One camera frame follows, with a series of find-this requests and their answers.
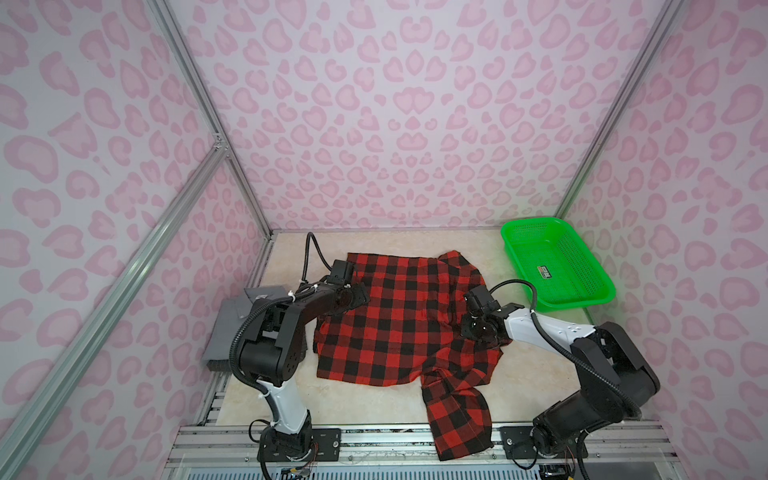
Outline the red black plaid shirt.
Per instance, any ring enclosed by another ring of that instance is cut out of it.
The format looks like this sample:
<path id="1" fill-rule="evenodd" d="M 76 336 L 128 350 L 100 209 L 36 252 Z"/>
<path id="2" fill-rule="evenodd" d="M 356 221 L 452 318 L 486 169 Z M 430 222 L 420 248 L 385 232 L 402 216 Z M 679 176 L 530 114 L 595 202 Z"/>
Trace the red black plaid shirt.
<path id="1" fill-rule="evenodd" d="M 461 334 L 464 296 L 484 285 L 481 272 L 458 251 L 350 253 L 347 260 L 370 300 L 318 318 L 317 376 L 374 387 L 418 380 L 440 460 L 491 448 L 492 418 L 479 388 L 491 381 L 502 348 Z"/>

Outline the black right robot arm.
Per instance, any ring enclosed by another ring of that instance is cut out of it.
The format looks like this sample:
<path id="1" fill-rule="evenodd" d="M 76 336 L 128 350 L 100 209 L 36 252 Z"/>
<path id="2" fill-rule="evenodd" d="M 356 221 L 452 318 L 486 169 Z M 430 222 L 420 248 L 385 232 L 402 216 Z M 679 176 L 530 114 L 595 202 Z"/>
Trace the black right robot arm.
<path id="1" fill-rule="evenodd" d="M 636 420 L 661 389 L 652 367 L 623 327 L 569 323 L 515 305 L 466 314 L 461 334 L 484 346 L 524 342 L 558 353 L 574 366 L 579 389 L 532 421 L 536 453 L 552 458 L 575 448 L 580 434 Z"/>

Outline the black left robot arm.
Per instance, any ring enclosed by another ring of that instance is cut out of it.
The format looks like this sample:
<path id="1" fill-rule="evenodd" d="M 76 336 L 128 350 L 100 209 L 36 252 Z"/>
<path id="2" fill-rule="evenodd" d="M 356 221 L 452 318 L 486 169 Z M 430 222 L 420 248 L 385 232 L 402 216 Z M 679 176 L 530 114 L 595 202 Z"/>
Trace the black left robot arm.
<path id="1" fill-rule="evenodd" d="M 276 432 L 298 435 L 311 427 L 309 410 L 293 380 L 306 350 L 306 324 L 369 301 L 362 284 L 320 282 L 254 303 L 230 346 L 229 368 L 238 381 L 264 395 Z"/>

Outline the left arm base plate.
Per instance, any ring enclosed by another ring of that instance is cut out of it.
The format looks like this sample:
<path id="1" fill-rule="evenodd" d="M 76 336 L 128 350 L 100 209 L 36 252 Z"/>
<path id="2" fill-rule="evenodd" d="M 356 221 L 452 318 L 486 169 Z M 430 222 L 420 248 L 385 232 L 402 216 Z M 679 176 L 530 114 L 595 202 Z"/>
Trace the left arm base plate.
<path id="1" fill-rule="evenodd" d="M 259 440 L 258 458 L 264 462 L 336 462 L 340 457 L 342 431 L 338 428 L 313 428 L 297 434 L 269 429 Z"/>

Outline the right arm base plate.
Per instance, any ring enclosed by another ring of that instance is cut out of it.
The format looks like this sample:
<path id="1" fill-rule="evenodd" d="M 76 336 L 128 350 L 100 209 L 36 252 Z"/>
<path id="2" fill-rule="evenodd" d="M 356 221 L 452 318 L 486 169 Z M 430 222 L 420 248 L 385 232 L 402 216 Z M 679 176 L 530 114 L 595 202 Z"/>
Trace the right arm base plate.
<path id="1" fill-rule="evenodd" d="M 531 462 L 537 459 L 577 457 L 578 435 L 559 438 L 542 427 L 532 425 L 499 428 L 501 444 L 508 460 Z"/>

